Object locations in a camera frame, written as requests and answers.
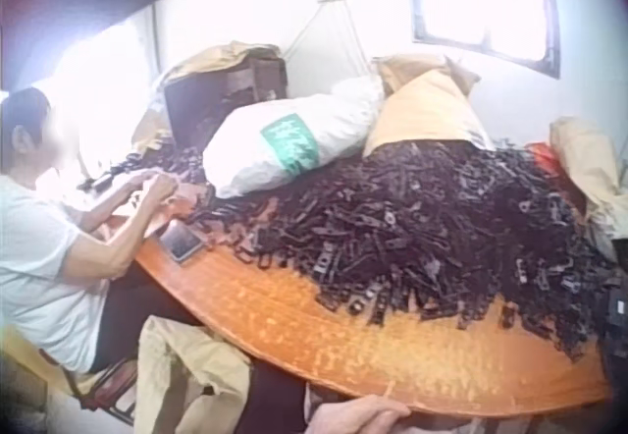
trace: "window frame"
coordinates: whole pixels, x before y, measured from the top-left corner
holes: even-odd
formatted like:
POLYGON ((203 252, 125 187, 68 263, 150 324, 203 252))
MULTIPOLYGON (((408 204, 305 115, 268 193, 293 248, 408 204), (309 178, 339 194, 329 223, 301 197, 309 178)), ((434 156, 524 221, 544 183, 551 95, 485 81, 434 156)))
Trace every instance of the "window frame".
POLYGON ((560 32, 558 28, 558 12, 556 0, 544 0, 547 21, 546 55, 539 61, 516 58, 495 51, 491 48, 489 30, 486 29, 482 41, 478 44, 456 41, 449 38, 434 36, 427 32, 421 0, 412 0, 412 32, 413 41, 417 43, 439 44, 466 49, 494 56, 511 63, 525 66, 534 71, 560 79, 560 32))

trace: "chair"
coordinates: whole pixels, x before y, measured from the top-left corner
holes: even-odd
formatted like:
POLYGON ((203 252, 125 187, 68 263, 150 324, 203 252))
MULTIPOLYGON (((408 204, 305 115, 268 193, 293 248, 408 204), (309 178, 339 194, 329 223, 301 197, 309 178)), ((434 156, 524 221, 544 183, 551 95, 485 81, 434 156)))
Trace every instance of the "chair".
POLYGON ((61 367, 13 327, 2 332, 2 351, 43 380, 49 388, 78 400, 82 409, 103 409, 132 426, 137 361, 123 360, 97 374, 78 374, 61 367))

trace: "orange table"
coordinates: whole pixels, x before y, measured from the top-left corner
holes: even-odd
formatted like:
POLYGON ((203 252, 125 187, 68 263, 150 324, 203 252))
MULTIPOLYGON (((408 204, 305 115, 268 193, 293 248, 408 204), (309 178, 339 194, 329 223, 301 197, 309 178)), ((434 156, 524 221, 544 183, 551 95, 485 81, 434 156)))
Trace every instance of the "orange table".
POLYGON ((305 379, 354 396, 389 395, 418 410, 514 416, 609 395, 594 343, 577 363, 517 325, 498 328, 499 302, 466 331, 456 318, 418 322, 388 314, 384 328, 314 301, 293 270, 259 270, 219 246, 180 267, 149 239, 138 262, 207 326, 243 350, 305 379))

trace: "mobile phone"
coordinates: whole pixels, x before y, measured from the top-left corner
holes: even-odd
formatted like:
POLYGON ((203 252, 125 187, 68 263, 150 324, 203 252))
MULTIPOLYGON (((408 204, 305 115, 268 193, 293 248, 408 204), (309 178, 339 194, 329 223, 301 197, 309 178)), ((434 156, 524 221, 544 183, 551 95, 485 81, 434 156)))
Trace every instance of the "mobile phone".
POLYGON ((203 248, 203 241, 185 223, 172 220, 157 232, 161 245, 175 262, 181 264, 203 248))

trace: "woman's arm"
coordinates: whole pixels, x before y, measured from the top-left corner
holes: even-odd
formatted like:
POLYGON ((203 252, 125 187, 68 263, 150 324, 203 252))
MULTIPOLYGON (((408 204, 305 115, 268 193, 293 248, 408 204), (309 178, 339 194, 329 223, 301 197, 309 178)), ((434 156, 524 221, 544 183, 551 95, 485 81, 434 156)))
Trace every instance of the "woman's arm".
POLYGON ((68 250, 61 276, 68 282, 85 284, 122 277, 135 257, 144 233, 161 202, 173 194, 177 181, 159 174, 148 186, 135 214, 107 243, 80 234, 68 250))
POLYGON ((143 183, 154 175, 154 171, 133 174, 123 184, 107 190, 90 210, 79 211, 68 206, 66 209, 76 219, 78 227, 90 234, 100 228, 119 206, 129 200, 134 191, 140 190, 143 183))

